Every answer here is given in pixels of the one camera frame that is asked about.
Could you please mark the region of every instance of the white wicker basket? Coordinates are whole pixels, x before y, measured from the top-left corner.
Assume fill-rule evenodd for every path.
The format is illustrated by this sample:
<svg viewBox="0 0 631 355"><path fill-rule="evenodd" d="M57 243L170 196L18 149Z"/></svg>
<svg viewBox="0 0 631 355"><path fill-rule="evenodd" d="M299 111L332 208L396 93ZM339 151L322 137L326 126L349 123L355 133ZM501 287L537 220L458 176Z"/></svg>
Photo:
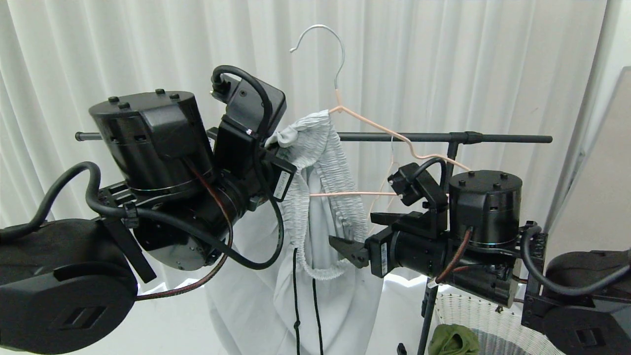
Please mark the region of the white wicker basket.
<svg viewBox="0 0 631 355"><path fill-rule="evenodd" d="M439 294L439 324L460 324L478 335L480 355L564 355L545 337L521 325L521 314L496 312L497 305L459 294Z"/></svg>

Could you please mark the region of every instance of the label sticker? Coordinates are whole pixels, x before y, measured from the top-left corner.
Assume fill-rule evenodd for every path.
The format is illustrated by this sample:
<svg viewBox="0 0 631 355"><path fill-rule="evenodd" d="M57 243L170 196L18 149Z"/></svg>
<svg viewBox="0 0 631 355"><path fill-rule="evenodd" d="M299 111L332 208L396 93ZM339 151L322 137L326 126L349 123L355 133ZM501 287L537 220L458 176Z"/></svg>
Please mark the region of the label sticker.
<svg viewBox="0 0 631 355"><path fill-rule="evenodd" d="M289 173L286 171L280 172L280 177L278 178L278 182L276 183L276 189L274 189L274 197L282 198L283 193L285 193L285 189L287 188L287 182L289 182Z"/></svg>
<svg viewBox="0 0 631 355"><path fill-rule="evenodd" d="M388 273L388 243L381 244L381 276Z"/></svg>

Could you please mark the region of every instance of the curtain fold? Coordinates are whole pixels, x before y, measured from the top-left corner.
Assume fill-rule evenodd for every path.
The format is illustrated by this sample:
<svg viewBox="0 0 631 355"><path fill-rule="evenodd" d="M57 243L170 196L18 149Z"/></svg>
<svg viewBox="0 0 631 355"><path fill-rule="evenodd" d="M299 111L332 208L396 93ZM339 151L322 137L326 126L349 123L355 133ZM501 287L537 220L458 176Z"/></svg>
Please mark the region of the curtain fold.
<svg viewBox="0 0 631 355"><path fill-rule="evenodd" d="M343 102L398 131L546 134L549 145L462 146L473 169L524 179L522 219L544 223L560 179L592 65L606 1L20 1L0 2L0 227L26 222L52 182L77 162L122 177L100 142L88 108L112 95L158 87L195 93L206 127L225 109L209 95L215 66L232 64L283 90L279 129L333 107L339 48ZM333 114L338 131L374 131ZM388 143L344 143L361 190L376 190L391 159ZM402 164L408 149L395 143ZM417 152L444 153L442 143ZM57 199L51 218L94 214L86 176ZM366 206L372 198L364 198ZM374 210L385 210L381 198ZM409 211L395 201L392 212ZM154 262L175 287L200 273Z"/></svg>

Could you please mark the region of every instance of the olive green fabric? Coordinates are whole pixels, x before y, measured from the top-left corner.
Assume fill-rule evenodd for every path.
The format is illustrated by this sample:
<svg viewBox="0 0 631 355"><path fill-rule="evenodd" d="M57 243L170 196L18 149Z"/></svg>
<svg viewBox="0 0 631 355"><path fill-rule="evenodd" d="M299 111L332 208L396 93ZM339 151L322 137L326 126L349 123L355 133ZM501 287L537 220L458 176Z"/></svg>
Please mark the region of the olive green fabric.
<svg viewBox="0 0 631 355"><path fill-rule="evenodd" d="M478 336L462 325L441 324L430 342L429 355L478 355Z"/></svg>

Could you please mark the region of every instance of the garment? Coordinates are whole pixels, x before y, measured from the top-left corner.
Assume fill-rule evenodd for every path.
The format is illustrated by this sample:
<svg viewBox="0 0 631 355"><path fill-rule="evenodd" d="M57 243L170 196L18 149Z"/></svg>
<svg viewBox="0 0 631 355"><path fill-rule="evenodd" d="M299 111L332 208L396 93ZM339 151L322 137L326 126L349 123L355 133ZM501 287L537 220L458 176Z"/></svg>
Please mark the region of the garment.
<svg viewBox="0 0 631 355"><path fill-rule="evenodd" d="M280 204L285 244L278 261L266 270L246 269L228 261L208 284L211 319L231 355L295 354L293 250L297 248L296 285L301 354L319 354L312 281L325 354L365 354L379 305L382 280L369 268L356 269L329 246L334 235L363 241L366 215L359 196L310 198L309 193L356 191L339 136L328 111L311 114L281 132L279 154L296 165L285 201ZM263 261L276 246L278 225L265 204L235 224L235 247Z"/></svg>
<svg viewBox="0 0 631 355"><path fill-rule="evenodd" d="M429 346L430 355L478 355L479 351L478 336L457 324L436 327Z"/></svg>

